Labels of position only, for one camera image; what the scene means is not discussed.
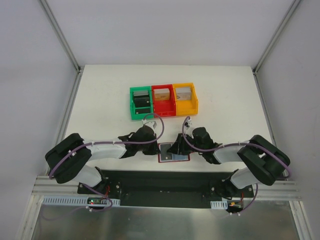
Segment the red plastic bin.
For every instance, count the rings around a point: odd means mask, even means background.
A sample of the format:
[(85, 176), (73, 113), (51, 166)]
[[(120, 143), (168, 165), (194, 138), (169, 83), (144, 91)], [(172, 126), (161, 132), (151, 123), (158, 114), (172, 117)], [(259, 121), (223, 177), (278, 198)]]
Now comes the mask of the red plastic bin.
[[(165, 89), (170, 90), (169, 100), (155, 101), (154, 89)], [(176, 100), (172, 84), (152, 85), (151, 86), (153, 112), (161, 117), (174, 117), (176, 115)]]

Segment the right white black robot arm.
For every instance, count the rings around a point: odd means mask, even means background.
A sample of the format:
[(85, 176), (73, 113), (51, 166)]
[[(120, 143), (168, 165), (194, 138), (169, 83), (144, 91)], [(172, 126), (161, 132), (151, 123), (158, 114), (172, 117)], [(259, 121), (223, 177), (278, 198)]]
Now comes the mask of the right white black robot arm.
[(242, 162), (245, 167), (236, 169), (225, 180), (214, 186), (216, 194), (225, 199), (237, 197), (243, 188), (262, 183), (271, 186), (289, 166), (289, 157), (261, 135), (225, 147), (214, 142), (205, 127), (188, 127), (179, 133), (167, 153), (187, 156), (198, 153), (208, 163), (221, 165)]

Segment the cards in yellow bin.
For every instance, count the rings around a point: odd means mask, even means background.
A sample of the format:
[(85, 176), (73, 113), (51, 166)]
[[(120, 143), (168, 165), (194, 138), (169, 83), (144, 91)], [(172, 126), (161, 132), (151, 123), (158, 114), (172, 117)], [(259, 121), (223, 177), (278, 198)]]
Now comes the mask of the cards in yellow bin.
[(175, 93), (178, 101), (190, 101), (192, 99), (192, 90), (189, 86), (176, 87)]

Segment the wooden cards in red bin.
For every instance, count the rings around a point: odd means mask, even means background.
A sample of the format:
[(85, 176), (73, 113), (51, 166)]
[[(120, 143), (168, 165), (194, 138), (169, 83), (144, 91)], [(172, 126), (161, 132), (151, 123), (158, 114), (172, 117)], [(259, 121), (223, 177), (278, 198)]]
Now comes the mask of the wooden cards in red bin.
[(153, 90), (155, 101), (167, 101), (170, 99), (170, 90), (168, 88), (157, 88)]

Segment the aluminium frame rail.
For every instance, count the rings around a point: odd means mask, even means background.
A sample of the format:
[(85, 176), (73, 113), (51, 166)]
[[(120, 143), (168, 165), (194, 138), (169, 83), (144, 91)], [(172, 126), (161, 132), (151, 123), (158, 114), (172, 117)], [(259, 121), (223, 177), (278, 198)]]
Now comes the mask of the aluminium frame rail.
[[(213, 179), (178, 179), (178, 178), (117, 178), (109, 180), (107, 189), (108, 195), (113, 199), (120, 199), (122, 196), (130, 196), (133, 193), (151, 194), (200, 194), (208, 199), (222, 197), (217, 194), (216, 186), (218, 181)], [(254, 196), (257, 191), (257, 199), (261, 201), (301, 201), (302, 196), (298, 186), (293, 181), (276, 181), (272, 186), (263, 185), (247, 186), (238, 190), (233, 199), (244, 197), (246, 200)], [(58, 184), (48, 176), (38, 176), (33, 186), (32, 195), (42, 196), (75, 196), (77, 194), (93, 195), (82, 183), (71, 181)]]

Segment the yellow plastic bin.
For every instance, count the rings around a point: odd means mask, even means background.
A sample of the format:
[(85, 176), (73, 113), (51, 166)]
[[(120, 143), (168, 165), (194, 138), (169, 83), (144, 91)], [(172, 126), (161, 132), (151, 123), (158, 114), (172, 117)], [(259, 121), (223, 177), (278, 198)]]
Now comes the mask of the yellow plastic bin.
[(199, 101), (193, 83), (175, 83), (172, 85), (175, 98), (176, 115), (197, 115)]

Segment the red leather card holder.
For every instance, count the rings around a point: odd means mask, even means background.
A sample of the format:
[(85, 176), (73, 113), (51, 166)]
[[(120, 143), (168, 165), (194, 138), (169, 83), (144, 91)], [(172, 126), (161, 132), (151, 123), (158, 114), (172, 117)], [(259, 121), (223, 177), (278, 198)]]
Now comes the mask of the red leather card holder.
[[(172, 142), (164, 142), (164, 143), (159, 143), (158, 147), (160, 147), (160, 144), (165, 144), (165, 143), (171, 143), (171, 145), (173, 144)], [(158, 154), (158, 163), (176, 163), (176, 162), (189, 162), (190, 159), (190, 155), (177, 155), (177, 154), (172, 154), (172, 160), (171, 161), (165, 161), (165, 162), (161, 162), (160, 161), (160, 154)]]

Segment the black cards in green bin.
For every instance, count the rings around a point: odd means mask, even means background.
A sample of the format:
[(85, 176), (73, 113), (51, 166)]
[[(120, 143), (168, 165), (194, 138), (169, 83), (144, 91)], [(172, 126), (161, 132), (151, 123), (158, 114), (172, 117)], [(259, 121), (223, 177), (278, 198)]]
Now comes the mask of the black cards in green bin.
[(134, 91), (133, 103), (136, 108), (146, 108), (151, 105), (150, 95), (147, 90)]

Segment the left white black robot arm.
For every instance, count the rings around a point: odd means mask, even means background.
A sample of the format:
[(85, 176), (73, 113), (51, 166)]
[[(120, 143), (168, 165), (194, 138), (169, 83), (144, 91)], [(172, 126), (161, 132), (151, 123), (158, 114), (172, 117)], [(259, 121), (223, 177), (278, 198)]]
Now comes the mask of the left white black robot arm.
[(144, 155), (157, 155), (160, 150), (153, 125), (146, 123), (137, 131), (119, 136), (111, 144), (103, 141), (85, 141), (78, 133), (72, 133), (45, 154), (50, 168), (50, 177), (58, 184), (76, 181), (88, 186), (99, 195), (105, 191), (106, 183), (97, 167), (87, 162), (100, 159), (125, 159), (138, 152)]

